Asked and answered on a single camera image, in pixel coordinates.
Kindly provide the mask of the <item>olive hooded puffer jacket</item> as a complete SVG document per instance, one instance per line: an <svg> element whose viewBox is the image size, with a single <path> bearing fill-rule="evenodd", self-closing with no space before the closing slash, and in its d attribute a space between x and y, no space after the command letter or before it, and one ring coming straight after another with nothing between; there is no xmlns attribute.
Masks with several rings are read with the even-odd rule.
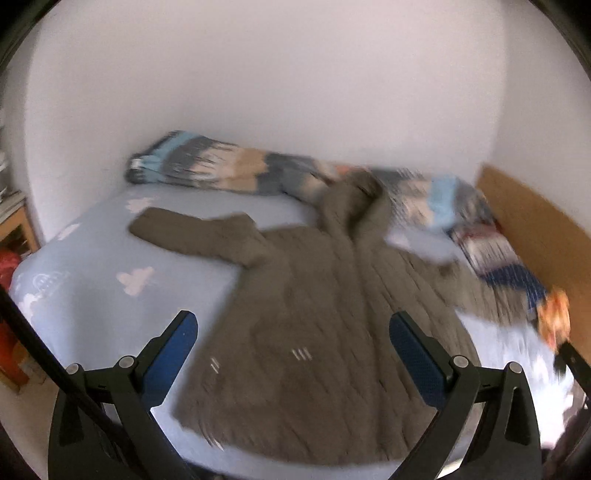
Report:
<svg viewBox="0 0 591 480"><path fill-rule="evenodd" d="M460 321L527 318L525 293L466 265L390 246L392 204L366 172L322 194L318 226L259 230L247 215L204 220L148 208L132 235L168 251L240 267L228 306L175 405L181 425L218 447L287 462L368 464L404 458L430 424L389 337L408 313L455 354L478 360Z"/></svg>

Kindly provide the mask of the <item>orange yellow cloth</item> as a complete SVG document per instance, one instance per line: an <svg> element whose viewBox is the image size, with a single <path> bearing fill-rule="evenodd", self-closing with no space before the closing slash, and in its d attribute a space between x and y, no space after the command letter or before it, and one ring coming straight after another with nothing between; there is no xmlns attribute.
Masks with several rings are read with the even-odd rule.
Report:
<svg viewBox="0 0 591 480"><path fill-rule="evenodd" d="M570 339L569 307L566 292L557 287L553 287L536 306L539 335L554 353Z"/></svg>

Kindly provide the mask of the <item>wooden headboard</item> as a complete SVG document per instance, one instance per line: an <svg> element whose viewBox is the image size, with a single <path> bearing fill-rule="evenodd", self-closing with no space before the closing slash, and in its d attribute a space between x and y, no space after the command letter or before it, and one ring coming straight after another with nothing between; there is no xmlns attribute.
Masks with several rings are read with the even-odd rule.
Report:
<svg viewBox="0 0 591 480"><path fill-rule="evenodd" d="M570 300L570 341L590 357L590 236L552 202L505 172L486 165L477 188L526 266L546 287Z"/></svg>

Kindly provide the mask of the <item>light blue cloud bedsheet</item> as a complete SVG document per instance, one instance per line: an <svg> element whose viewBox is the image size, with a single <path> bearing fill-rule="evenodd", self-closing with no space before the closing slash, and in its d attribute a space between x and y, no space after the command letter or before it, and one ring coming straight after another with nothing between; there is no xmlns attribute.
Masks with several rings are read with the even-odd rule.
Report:
<svg viewBox="0 0 591 480"><path fill-rule="evenodd" d="M152 410L178 453L192 463L247 479L387 479L400 462L342 468L273 461L213 446L181 427L173 407L194 356L204 347L239 269L221 261L176 255L143 242L127 225L154 206L198 218L245 213L259 229L315 224L314 209L293 198L239 195L168 185L131 186L88 210L18 267L10 295L43 342L67 367L112 367L136 355L179 310L197 315L198 339L162 405ZM432 262L460 260L462 251L443 233L391 223L387 242ZM573 406L572 374L558 375L554 355L530 326L499 327L460 313L486 367L522 365L532 392L540 438L554 446Z"/></svg>

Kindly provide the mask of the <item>wooden shelf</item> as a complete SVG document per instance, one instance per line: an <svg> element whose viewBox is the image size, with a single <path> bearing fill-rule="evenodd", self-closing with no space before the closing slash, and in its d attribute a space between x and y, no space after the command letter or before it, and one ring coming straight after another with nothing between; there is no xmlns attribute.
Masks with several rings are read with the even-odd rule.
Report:
<svg viewBox="0 0 591 480"><path fill-rule="evenodd" d="M22 258L39 250L23 192L15 191L1 200L0 234L1 247L16 252Z"/></svg>

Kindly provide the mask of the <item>patchwork cartoon quilt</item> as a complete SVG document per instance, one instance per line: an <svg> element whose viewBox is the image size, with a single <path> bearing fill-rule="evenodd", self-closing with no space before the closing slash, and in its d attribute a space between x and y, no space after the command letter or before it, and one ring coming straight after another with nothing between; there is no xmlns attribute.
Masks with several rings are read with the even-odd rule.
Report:
<svg viewBox="0 0 591 480"><path fill-rule="evenodd" d="M198 189L274 196L318 203L332 183L356 172L372 174L385 188L394 223L432 231L492 224L494 217L476 187L448 174L425 174L288 155L172 131L132 156L124 178L132 184L170 184Z"/></svg>

